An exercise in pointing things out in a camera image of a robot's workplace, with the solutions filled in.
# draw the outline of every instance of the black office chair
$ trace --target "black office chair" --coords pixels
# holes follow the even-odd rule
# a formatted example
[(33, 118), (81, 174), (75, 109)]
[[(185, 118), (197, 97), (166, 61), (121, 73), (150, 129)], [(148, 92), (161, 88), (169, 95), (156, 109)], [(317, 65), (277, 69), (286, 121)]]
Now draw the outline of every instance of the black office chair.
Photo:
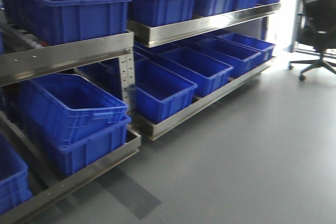
[(336, 48), (336, 0), (303, 0), (303, 15), (306, 18), (305, 27), (298, 35), (298, 42), (313, 46), (320, 53), (318, 60), (297, 60), (289, 62), (289, 69), (293, 63), (310, 64), (301, 71), (299, 79), (304, 81), (305, 72), (324, 67), (336, 74), (336, 63), (324, 60), (327, 49)]

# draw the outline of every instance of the chair wheel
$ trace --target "chair wheel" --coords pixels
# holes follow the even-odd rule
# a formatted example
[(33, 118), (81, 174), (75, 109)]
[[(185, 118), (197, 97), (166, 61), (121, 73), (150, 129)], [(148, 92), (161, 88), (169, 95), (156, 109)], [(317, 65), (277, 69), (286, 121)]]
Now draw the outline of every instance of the chair wheel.
[(300, 75), (300, 76), (299, 76), (299, 80), (300, 80), (300, 81), (304, 81), (305, 79), (306, 79), (306, 76), (304, 76), (304, 75)]

